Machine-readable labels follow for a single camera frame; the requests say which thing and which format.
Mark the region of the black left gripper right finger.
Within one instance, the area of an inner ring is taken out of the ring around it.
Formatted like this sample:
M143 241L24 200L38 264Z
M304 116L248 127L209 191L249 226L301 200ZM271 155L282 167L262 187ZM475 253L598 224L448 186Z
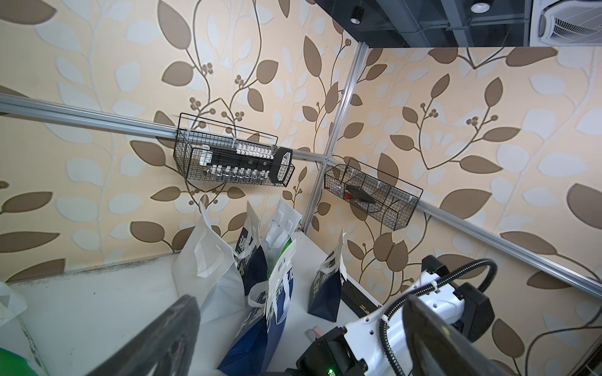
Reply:
M412 374L505 374L419 298L409 296L402 308L402 319Z

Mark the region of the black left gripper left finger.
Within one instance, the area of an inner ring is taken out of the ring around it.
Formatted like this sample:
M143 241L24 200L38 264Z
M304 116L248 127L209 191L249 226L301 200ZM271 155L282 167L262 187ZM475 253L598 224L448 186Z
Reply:
M196 298L180 297L91 375L187 375L200 326Z

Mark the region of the small blue paper bag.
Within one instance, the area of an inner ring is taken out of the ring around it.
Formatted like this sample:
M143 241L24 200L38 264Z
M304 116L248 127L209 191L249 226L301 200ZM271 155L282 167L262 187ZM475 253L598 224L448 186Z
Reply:
M297 241L289 241L269 280L249 295L251 310L242 322L218 370L227 375L260 375L268 369L285 330L293 295L293 256Z

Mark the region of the navy blue paper bag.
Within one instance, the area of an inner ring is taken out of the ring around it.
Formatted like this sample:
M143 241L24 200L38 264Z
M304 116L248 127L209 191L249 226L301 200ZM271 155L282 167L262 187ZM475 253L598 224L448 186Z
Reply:
M321 264L310 288L307 312L313 316L335 323L337 321L342 286L347 279L343 262L345 233L340 233L339 243Z

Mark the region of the large green white bag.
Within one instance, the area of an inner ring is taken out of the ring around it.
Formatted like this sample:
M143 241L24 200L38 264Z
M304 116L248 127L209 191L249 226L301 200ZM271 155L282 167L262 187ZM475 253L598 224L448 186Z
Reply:
M25 298L1 283L1 375L48 375L21 315Z

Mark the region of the pink stapler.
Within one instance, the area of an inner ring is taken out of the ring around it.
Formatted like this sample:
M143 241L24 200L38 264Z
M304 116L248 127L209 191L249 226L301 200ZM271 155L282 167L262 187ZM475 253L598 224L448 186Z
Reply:
M319 338L321 338L322 336L324 336L326 334L326 331L321 328L321 327L313 327L311 329L308 329L306 331L306 335L307 337L310 339L310 341L315 342L316 340L318 340Z

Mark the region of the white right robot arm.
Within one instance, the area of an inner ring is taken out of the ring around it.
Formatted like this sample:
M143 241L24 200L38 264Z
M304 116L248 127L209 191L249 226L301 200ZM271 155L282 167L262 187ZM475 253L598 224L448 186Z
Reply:
M388 306L316 339L286 375L498 375L473 347L492 326L486 291L498 271L483 258L453 271L422 261L416 284Z

